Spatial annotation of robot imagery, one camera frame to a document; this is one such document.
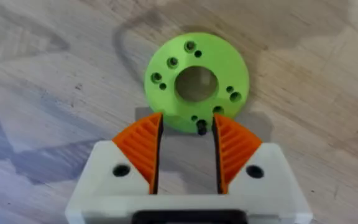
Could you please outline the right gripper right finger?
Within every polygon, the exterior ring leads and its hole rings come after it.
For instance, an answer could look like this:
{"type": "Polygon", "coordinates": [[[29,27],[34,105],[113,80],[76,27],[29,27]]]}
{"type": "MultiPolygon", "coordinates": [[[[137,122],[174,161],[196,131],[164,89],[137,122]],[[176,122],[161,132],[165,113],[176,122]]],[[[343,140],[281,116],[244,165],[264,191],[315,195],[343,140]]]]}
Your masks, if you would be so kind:
{"type": "Polygon", "coordinates": [[[301,194],[299,183],[284,155],[275,143],[264,142],[252,131],[221,114],[213,116],[211,127],[219,195],[288,197],[301,194]]]}

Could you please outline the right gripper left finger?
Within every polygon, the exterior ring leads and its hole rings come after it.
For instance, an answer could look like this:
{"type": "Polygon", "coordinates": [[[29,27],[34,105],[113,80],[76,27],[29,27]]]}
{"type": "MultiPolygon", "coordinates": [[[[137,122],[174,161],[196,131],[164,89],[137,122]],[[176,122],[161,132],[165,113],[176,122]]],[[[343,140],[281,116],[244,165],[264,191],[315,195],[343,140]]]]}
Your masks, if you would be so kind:
{"type": "Polygon", "coordinates": [[[73,195],[156,194],[162,133],[163,115],[154,113],[131,124],[112,140],[97,142],[73,195]]]}

